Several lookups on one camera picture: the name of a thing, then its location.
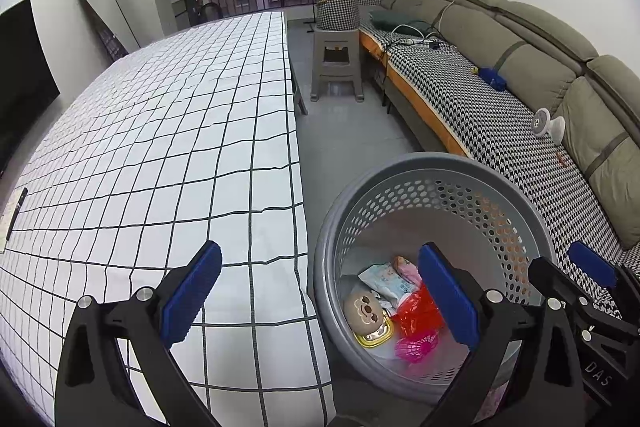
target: white round device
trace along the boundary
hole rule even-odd
[[[564,128],[566,123],[562,116],[551,119],[551,113],[545,107],[540,108],[533,115],[531,120],[531,131],[534,136],[542,138],[545,134],[549,134],[551,141],[556,145],[560,145],[562,138],[564,137]]]

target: sofa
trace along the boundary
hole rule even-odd
[[[565,22],[521,2],[358,2],[364,74],[418,141],[436,136],[444,150],[515,183],[545,220],[559,267],[597,307],[618,315],[566,252],[580,240],[640,272],[640,79]],[[402,36],[374,22],[393,17],[439,29],[439,47],[392,46]],[[507,90],[494,90],[475,66],[497,70]],[[531,132],[541,107],[564,117],[562,145]]]

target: metal screw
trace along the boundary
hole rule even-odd
[[[83,310],[85,308],[88,308],[89,304],[91,304],[91,296],[89,296],[89,295],[82,296],[80,298],[80,300],[78,301],[78,307],[82,308]]]
[[[562,304],[555,297],[551,297],[550,299],[547,299],[546,305],[549,306],[552,310],[559,310],[560,308],[562,308]]]
[[[145,286],[144,288],[140,288],[136,292],[136,299],[143,302],[148,301],[153,296],[154,296],[154,290],[153,288],[149,288],[148,286]]]
[[[498,302],[502,302],[502,294],[500,292],[498,292],[498,290],[489,290],[486,293],[486,298],[487,300],[493,302],[493,303],[498,303]]]

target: red plastic bag on counter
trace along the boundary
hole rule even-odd
[[[403,337],[426,330],[437,331],[444,326],[442,315],[425,285],[402,301],[398,313],[391,319],[399,326]]]

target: television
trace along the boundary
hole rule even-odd
[[[31,0],[0,14],[0,177],[31,125],[60,94],[42,51]]]

